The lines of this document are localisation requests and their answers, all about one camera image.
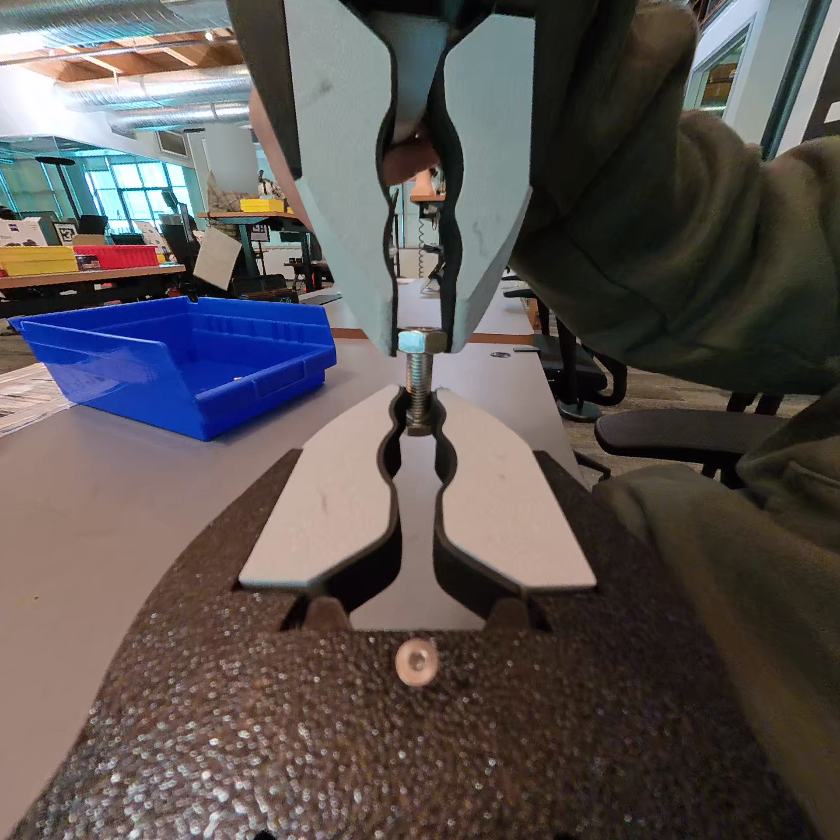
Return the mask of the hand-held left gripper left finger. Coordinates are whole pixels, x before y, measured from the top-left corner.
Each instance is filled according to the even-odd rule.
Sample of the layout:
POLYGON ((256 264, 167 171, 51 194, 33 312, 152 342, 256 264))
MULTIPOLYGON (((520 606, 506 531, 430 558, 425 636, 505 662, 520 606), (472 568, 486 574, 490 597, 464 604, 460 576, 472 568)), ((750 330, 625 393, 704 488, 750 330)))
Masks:
POLYGON ((238 575, 244 589, 347 613, 382 593, 402 566, 394 476, 402 465, 403 388, 388 385, 338 415, 304 444, 238 575))

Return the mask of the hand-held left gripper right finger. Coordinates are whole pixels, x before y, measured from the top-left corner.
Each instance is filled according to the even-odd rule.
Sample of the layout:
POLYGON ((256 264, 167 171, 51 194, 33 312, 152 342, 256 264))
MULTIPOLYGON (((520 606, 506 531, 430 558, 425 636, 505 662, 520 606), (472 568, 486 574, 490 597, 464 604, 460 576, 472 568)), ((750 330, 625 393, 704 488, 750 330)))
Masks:
POLYGON ((597 586, 529 444, 447 388, 432 397, 434 573, 446 594, 481 618, 497 603, 597 586))

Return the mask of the silver hex bolt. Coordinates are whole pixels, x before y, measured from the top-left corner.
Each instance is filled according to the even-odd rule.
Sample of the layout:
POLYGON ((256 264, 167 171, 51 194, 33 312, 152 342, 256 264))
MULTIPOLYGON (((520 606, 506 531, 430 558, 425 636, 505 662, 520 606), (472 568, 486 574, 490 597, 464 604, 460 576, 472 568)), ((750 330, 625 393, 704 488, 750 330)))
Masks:
POLYGON ((434 356, 430 353, 406 354, 406 435, 424 437, 431 434, 430 406, 433 393, 434 356))

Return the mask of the blue plastic bin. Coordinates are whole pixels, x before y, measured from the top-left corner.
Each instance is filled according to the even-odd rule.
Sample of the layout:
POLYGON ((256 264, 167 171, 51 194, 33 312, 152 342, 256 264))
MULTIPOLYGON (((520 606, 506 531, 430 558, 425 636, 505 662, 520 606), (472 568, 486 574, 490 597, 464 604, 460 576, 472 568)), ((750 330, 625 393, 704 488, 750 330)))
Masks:
POLYGON ((71 402, 209 441, 320 387, 325 311, 174 297, 12 318, 71 402))

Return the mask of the person's right forearm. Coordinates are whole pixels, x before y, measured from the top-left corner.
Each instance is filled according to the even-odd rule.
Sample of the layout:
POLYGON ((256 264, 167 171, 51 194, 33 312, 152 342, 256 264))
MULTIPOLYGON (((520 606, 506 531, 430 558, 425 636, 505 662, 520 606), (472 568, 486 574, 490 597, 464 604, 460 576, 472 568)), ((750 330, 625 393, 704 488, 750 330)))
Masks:
POLYGON ((535 2, 533 194, 511 267, 592 350, 727 392, 838 385, 838 138, 771 162, 684 111, 675 3, 535 2))

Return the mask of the grey desk with wood edge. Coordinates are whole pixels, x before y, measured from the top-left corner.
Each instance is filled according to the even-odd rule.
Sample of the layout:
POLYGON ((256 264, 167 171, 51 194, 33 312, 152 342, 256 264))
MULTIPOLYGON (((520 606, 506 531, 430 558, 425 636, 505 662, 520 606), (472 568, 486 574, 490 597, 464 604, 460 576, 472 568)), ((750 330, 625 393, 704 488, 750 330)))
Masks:
MULTIPOLYGON (((399 286, 400 327, 440 327, 438 295, 430 290, 422 291, 423 288, 423 280, 399 286)), ((502 278, 488 309, 469 339, 470 343, 533 346, 534 327, 529 315, 529 303, 523 298, 505 297, 506 291, 519 288, 525 288, 525 285, 513 276, 502 278)), ((366 334, 344 299, 328 301, 322 308, 335 337, 366 339, 366 334)))

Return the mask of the grey tilted board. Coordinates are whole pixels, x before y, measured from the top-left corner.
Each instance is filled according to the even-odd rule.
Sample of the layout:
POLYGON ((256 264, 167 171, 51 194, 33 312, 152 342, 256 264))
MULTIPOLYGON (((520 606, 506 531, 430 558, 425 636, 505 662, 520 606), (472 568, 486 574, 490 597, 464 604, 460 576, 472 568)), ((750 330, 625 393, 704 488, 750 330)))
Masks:
POLYGON ((242 250, 239 240, 215 227, 209 227, 201 238, 193 276, 215 289, 227 292, 242 250))

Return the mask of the black floor lamp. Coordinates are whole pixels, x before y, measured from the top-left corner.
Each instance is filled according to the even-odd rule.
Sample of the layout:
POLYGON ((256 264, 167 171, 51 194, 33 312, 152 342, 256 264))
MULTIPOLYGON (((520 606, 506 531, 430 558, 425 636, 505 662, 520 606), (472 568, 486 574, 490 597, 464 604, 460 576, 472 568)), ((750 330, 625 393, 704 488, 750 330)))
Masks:
POLYGON ((51 166, 56 170, 60 183, 62 184, 64 194, 72 211, 72 217, 78 222, 80 220, 80 210, 77 206, 76 199, 72 193, 67 178, 67 170, 76 165, 76 162, 71 158, 55 155, 37 155, 35 160, 44 167, 51 166))

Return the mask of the red plastic bin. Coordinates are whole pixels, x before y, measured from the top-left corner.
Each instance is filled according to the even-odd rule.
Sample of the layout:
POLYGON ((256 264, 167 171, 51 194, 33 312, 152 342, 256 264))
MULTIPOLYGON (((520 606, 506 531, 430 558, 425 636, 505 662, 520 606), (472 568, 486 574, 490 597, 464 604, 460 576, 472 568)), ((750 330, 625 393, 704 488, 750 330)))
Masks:
POLYGON ((73 245, 75 256, 95 270, 158 267, 156 247, 148 245, 73 245))

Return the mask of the wooden table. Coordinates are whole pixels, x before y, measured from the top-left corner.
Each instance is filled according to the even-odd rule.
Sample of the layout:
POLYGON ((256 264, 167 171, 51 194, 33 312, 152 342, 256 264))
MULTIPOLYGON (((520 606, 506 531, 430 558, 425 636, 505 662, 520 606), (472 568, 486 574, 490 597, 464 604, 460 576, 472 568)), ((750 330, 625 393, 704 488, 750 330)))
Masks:
POLYGON ((186 275, 180 264, 1 278, 4 319, 162 299, 186 275))

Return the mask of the person's olive hoodie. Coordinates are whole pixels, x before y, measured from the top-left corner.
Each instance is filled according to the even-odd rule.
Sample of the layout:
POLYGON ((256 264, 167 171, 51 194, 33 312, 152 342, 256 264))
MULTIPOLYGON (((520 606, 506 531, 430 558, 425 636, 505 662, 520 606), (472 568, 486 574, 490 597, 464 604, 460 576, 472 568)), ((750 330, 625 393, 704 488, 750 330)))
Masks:
POLYGON ((774 768, 819 834, 838 838, 838 387, 737 472, 732 490, 647 467, 593 496, 675 572, 774 768))

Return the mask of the white cardboard box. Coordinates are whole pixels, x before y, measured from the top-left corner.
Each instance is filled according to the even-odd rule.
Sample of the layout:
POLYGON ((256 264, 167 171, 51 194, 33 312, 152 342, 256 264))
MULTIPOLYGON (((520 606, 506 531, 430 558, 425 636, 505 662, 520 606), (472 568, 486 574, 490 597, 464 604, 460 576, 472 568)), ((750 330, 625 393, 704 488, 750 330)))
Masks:
POLYGON ((0 221, 1 247, 48 247, 39 217, 0 221))

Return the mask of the yellow plastic bin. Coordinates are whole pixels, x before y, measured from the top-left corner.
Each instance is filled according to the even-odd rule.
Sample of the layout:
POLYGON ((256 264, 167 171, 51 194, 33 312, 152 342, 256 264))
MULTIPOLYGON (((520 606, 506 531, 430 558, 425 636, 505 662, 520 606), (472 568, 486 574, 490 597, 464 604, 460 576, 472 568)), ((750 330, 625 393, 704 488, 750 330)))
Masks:
POLYGON ((6 277, 41 277, 77 273, 78 263, 68 246, 1 247, 1 269, 6 277))

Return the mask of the printed paper sheets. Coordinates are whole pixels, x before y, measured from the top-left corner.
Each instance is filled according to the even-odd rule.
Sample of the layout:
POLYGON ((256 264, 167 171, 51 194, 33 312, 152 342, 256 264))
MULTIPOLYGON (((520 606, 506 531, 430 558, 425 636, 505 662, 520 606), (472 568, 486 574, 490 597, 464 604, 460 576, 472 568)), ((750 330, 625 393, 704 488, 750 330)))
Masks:
POLYGON ((74 406, 42 363, 1 374, 1 436, 74 406))

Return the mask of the silver ventilation duct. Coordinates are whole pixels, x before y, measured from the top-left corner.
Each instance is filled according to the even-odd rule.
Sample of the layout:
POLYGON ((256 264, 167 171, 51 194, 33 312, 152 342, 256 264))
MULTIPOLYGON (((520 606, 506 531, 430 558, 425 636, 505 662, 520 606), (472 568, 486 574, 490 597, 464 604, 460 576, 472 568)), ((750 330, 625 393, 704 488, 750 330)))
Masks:
POLYGON ((71 110, 121 111, 245 102, 252 80, 245 65, 58 81, 53 90, 71 110))

